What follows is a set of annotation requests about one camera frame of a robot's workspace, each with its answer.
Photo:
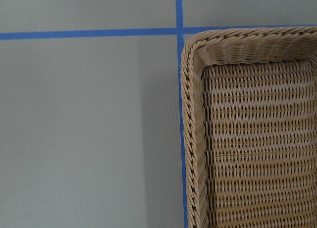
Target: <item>woven wicker texture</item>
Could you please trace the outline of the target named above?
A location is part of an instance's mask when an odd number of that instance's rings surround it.
[[[207,31],[182,55],[188,225],[317,227],[317,27]]]

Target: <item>wicker basket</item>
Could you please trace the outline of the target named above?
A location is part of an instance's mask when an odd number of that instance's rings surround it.
[[[188,226],[317,227],[317,27],[202,32],[181,68]]]

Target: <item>gray floor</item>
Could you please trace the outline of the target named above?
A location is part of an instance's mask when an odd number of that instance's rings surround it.
[[[315,2],[183,0],[184,25],[317,24]],[[0,22],[175,27],[175,0],[0,0]],[[184,227],[176,36],[0,41],[0,52],[1,228]]]

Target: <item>tan wicker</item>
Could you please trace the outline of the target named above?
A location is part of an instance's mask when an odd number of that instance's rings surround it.
[[[317,227],[317,27],[206,31],[181,60],[188,226]]]

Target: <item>blue tape line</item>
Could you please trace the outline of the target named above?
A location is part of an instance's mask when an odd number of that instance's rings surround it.
[[[176,33],[176,28],[20,32],[0,33],[0,40],[175,35]]]
[[[257,27],[292,27],[292,26],[316,26],[316,24],[299,24],[299,25],[245,25],[245,26],[215,26],[215,27],[185,27],[183,28],[183,34],[197,34],[199,32],[207,30],[219,30],[219,29],[233,29],[233,28],[257,28]]]
[[[183,179],[183,206],[184,206],[184,227],[188,228],[187,218],[187,194],[186,194],[186,160],[184,147],[184,122],[182,110],[181,93],[181,56],[184,48],[184,23],[183,23],[183,0],[176,2],[176,30],[177,30],[177,63],[178,63],[178,96],[179,96],[179,121],[180,121],[180,144],[182,157],[182,179]]]

